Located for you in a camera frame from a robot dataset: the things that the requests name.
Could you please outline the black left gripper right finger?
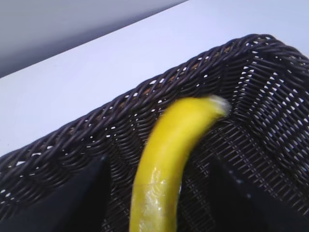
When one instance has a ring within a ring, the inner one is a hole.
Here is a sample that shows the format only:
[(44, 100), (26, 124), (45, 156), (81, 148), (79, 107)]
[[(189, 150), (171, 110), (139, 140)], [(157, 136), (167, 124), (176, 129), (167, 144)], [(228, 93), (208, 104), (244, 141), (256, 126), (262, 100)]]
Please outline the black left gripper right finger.
[(242, 178), (219, 158), (210, 169), (210, 207), (219, 232), (307, 232), (309, 220)]

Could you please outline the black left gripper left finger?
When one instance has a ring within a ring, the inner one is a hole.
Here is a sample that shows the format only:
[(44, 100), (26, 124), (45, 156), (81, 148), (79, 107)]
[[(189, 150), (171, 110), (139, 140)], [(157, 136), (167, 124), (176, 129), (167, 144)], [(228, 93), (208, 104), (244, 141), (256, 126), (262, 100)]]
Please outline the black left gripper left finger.
[(111, 188), (106, 155), (57, 191), (0, 223), (2, 232), (99, 232)]

